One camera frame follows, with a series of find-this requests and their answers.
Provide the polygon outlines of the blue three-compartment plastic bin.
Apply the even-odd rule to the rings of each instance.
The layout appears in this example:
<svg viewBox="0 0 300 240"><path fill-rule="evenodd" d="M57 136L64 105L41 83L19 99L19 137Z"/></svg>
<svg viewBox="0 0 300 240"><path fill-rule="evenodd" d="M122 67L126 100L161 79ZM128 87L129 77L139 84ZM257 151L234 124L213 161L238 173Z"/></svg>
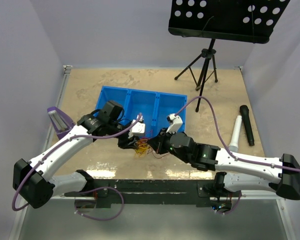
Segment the blue three-compartment plastic bin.
<svg viewBox="0 0 300 240"><path fill-rule="evenodd" d="M177 113L186 103L183 94L147 91L113 86L103 86L95 108L101 109L107 101L115 101L123 106L122 124L127 124L142 113L147 138L158 135L162 128L168 128L167 116Z"/></svg>

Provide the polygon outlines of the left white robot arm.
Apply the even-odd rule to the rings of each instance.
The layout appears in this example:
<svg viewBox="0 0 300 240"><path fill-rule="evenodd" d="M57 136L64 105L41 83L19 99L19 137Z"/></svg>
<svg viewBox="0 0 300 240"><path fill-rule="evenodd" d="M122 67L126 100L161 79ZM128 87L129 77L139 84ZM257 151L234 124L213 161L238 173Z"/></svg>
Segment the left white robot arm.
<svg viewBox="0 0 300 240"><path fill-rule="evenodd" d="M109 100L101 109L82 116L63 138L43 153L28 161L18 160L13 167L12 209L21 210L16 207L18 196L34 209L42 207L52 197L70 192L89 196L94 190L93 178L84 170L62 176L55 174L76 153L96 140L117 138L127 143L136 135L137 126L145 127L142 113L126 125L120 123L123 116L123 106Z"/></svg>

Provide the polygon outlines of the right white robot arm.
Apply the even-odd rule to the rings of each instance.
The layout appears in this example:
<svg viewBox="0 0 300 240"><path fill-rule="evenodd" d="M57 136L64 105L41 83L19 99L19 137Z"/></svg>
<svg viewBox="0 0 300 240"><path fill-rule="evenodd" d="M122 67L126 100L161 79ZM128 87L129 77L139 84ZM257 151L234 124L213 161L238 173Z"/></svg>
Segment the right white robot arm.
<svg viewBox="0 0 300 240"><path fill-rule="evenodd" d="M300 200L300 165L291 154L266 158L233 153L227 148L197 143L184 132L169 133L165 128L147 143L159 155L169 153L197 170L220 172L222 177L212 185L217 196L261 190Z"/></svg>

